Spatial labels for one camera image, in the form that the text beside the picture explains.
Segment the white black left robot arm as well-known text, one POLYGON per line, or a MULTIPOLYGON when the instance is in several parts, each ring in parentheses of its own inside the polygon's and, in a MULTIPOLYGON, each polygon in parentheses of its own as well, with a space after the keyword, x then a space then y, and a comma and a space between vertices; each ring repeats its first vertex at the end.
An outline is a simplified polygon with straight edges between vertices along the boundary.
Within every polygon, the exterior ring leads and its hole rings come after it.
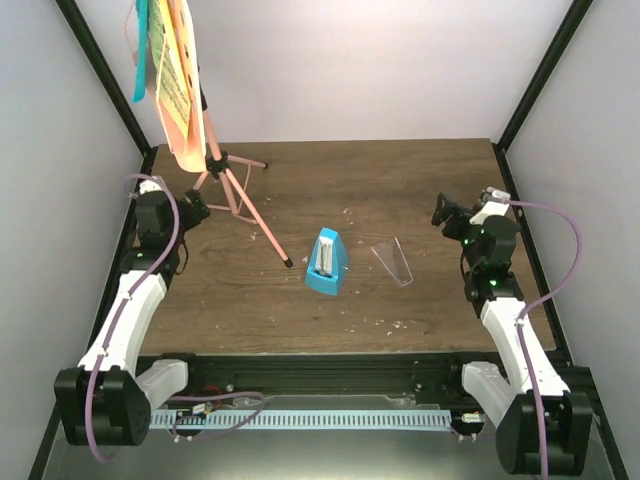
POLYGON ((137 179, 136 238, 121 260, 112 306, 78 365, 60 371, 54 382, 66 440, 75 446, 137 446, 153 411, 172 395, 191 404, 204 392, 203 377, 183 360, 136 369, 152 317, 187 263, 184 235, 210 210, 197 190, 177 199, 161 178, 137 179))

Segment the blue metronome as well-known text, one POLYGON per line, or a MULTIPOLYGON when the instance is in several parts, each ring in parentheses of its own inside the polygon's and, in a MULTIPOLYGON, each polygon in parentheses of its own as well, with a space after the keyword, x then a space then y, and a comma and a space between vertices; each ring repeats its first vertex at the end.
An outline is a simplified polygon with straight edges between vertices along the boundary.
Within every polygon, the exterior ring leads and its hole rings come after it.
POLYGON ((322 228, 307 265, 305 285, 318 293, 337 296, 344 284, 348 263, 340 234, 330 228, 322 228))

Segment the clear plastic metronome cover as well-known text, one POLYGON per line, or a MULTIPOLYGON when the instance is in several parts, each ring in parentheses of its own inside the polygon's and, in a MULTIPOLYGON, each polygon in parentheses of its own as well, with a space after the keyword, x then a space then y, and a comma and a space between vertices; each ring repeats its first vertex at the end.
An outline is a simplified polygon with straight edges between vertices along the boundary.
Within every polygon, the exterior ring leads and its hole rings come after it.
POLYGON ((413 274, 397 237, 373 246, 371 251, 399 286, 406 287, 413 282, 413 274))

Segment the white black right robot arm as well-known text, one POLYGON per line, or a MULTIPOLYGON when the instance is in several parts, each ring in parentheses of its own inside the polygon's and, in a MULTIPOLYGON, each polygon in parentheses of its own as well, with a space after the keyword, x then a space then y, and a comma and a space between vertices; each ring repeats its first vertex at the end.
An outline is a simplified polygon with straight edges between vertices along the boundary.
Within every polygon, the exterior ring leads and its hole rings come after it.
POLYGON ((512 256, 519 225, 508 216, 509 193, 489 187, 466 208, 439 194, 432 224, 461 246, 467 301, 489 332, 501 363, 474 361, 444 378, 447 396, 472 399, 496 429, 499 462, 509 474, 547 479, 584 470, 593 409, 574 393, 548 359, 529 319, 512 256))

